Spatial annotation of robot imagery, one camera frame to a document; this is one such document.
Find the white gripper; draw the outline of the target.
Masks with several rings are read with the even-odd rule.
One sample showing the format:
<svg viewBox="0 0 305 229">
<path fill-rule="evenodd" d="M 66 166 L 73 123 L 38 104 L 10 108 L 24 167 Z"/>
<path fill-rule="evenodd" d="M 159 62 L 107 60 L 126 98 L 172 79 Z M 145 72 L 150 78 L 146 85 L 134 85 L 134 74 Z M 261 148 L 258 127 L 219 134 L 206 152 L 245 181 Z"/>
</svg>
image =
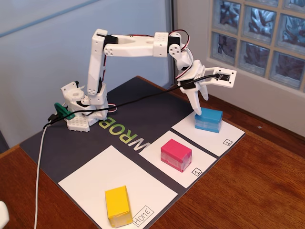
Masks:
<svg viewBox="0 0 305 229">
<path fill-rule="evenodd" d="M 200 60 L 194 60 L 192 66 L 183 71 L 179 78 L 177 78 L 178 85 L 183 85 L 180 90 L 183 94 L 186 94 L 189 102 L 192 106 L 192 109 L 195 111 L 197 115 L 202 114 L 202 110 L 200 107 L 198 91 L 200 91 L 204 100 L 208 101 L 209 94 L 207 90 L 206 84 L 204 84 L 205 80 L 201 80 L 198 82 L 190 83 L 193 80 L 199 79 L 203 77 L 205 71 L 205 66 L 202 65 Z"/>
</svg>

